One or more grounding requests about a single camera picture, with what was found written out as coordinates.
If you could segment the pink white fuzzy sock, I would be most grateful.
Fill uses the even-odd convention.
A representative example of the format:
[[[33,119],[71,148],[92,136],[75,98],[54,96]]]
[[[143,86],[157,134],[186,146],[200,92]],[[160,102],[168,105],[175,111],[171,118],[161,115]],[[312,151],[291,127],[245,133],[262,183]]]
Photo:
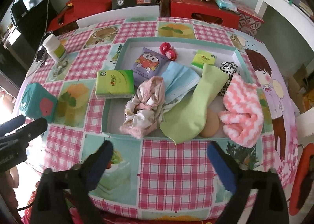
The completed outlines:
[[[223,97],[226,109],[219,113],[225,135],[248,148],[257,143],[264,123],[257,88],[255,84],[246,83],[240,75],[233,75]]]

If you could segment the beige makeup sponge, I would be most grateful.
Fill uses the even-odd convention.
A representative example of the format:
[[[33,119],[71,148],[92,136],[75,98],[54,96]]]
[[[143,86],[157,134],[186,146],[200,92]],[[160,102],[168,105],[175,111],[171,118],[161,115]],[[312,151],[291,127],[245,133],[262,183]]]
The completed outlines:
[[[219,130],[219,123],[220,119],[217,113],[208,108],[206,113],[206,123],[199,135],[203,138],[211,138]]]

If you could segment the pink white cloth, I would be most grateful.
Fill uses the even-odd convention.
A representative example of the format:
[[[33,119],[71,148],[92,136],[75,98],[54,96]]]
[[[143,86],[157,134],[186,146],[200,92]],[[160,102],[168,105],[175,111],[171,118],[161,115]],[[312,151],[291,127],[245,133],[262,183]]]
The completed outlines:
[[[125,121],[119,130],[122,134],[142,139],[157,129],[157,117],[165,100],[163,77],[153,76],[137,88],[134,97],[125,105]]]

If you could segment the light green sock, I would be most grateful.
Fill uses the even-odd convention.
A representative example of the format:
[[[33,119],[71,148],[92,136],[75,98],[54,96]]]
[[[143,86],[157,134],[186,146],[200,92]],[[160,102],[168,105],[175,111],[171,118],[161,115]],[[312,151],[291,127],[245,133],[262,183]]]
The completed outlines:
[[[207,109],[229,79],[229,75],[205,64],[202,77],[192,94],[187,94],[170,111],[160,124],[163,134],[178,145],[192,140],[203,130]]]

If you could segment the light blue face mask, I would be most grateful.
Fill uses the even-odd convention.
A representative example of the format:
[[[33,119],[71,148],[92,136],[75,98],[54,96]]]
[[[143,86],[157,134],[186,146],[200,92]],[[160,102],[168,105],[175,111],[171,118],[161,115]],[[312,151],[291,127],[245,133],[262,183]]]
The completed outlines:
[[[201,77],[190,67],[171,61],[161,75],[165,85],[165,103],[184,97],[196,87]]]

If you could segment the green tissue pack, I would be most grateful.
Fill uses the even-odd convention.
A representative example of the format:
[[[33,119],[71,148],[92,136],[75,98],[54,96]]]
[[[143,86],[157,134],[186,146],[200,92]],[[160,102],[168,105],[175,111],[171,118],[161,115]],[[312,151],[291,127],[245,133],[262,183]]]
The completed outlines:
[[[216,56],[205,50],[198,50],[193,58],[191,65],[202,69],[204,64],[214,65]]]
[[[133,70],[99,70],[95,96],[99,98],[132,98],[135,93]]]

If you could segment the teal tissue cube box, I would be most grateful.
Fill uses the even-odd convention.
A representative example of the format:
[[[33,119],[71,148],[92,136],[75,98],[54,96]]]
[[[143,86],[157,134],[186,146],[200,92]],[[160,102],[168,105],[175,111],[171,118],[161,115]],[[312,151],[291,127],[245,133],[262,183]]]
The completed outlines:
[[[45,118],[52,123],[57,102],[57,98],[40,83],[31,83],[25,89],[19,110],[30,119]]]

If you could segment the red chair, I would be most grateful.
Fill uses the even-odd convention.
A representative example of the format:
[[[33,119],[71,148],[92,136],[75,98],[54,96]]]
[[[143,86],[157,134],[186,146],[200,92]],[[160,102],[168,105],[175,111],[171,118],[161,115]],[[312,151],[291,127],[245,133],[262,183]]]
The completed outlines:
[[[313,185],[313,143],[309,143],[301,154],[289,201],[289,214],[295,216],[304,206]]]

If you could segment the pink plaid patchwork tablecloth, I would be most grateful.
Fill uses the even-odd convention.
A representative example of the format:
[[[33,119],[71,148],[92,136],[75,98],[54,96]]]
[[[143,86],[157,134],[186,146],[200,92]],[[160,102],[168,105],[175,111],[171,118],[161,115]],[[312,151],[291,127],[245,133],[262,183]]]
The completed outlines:
[[[43,168],[67,170],[96,152],[105,140],[114,152],[91,200],[98,208],[141,220],[194,221],[217,218],[231,197],[223,188],[207,157],[209,142],[216,141],[237,163],[251,170],[277,170],[283,186],[293,183],[298,166],[298,139],[292,100],[279,68],[265,44],[238,30],[191,21],[187,29],[169,31],[167,17],[101,22],[58,36],[66,56],[56,63],[47,59],[36,65],[22,85],[15,109],[28,84],[40,83],[58,102],[45,132],[45,153],[32,156]],[[165,37],[157,53],[175,61],[178,54],[171,38],[196,39],[233,46],[243,55],[262,107],[264,123],[253,147],[234,143],[219,130],[211,138],[200,135],[174,144],[160,129],[142,139],[102,132],[102,115],[108,98],[95,96],[99,70],[115,70],[129,38]]]

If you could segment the white pill bottle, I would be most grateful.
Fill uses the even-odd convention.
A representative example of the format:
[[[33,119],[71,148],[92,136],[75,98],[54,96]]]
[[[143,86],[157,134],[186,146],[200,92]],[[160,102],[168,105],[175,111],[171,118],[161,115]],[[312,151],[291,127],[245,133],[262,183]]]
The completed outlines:
[[[65,47],[53,33],[45,38],[43,41],[43,47],[56,63],[62,61],[66,56]]]

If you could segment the white teal tray box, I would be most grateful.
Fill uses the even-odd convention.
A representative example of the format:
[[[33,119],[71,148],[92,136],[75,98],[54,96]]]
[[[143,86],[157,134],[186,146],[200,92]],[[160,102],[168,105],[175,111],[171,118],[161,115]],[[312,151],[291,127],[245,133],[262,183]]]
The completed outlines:
[[[119,54],[116,70],[130,70],[141,56],[150,57],[166,41],[165,37],[129,38]],[[252,75],[240,51],[233,46],[217,44],[196,39],[171,38],[171,46],[178,56],[175,61],[161,65],[157,74],[164,77],[165,103],[162,113],[167,114],[184,97],[191,96],[201,79],[202,69],[192,65],[197,51],[206,51],[215,59],[214,65],[219,68],[223,62],[233,62],[238,66],[239,74],[247,83],[252,83]],[[126,98],[113,98],[105,101],[102,115],[102,132],[124,138],[120,126],[125,120]]]

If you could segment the black white leopard scrunchie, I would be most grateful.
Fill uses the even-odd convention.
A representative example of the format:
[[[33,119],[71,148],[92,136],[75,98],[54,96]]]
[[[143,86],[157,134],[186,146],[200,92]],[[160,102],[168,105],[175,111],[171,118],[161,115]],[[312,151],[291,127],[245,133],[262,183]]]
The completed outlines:
[[[218,94],[219,96],[224,96],[230,83],[231,83],[233,75],[234,74],[240,75],[240,72],[239,72],[239,67],[234,62],[224,61],[220,64],[219,69],[228,75],[227,82],[225,83],[225,85],[223,86],[223,88],[221,89],[221,91]]]

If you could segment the purple snack packet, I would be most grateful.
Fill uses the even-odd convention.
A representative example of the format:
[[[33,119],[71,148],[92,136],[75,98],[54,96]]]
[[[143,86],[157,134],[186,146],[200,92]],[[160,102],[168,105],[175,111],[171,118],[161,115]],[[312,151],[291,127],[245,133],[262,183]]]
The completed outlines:
[[[144,81],[158,75],[168,61],[169,59],[165,55],[144,47],[132,67],[135,86],[139,86]]]

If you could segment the black box with gauge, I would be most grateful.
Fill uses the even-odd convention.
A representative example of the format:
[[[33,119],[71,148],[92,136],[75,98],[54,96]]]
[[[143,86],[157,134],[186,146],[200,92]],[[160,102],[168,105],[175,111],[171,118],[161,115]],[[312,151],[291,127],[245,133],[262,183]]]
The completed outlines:
[[[161,0],[112,0],[112,10],[135,6],[160,5]]]

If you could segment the blue wet wipes pack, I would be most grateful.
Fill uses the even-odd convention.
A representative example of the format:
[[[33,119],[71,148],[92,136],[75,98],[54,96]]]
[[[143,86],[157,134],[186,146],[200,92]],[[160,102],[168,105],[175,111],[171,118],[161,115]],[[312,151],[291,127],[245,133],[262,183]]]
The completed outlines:
[[[238,12],[237,6],[230,0],[215,0],[220,9]]]

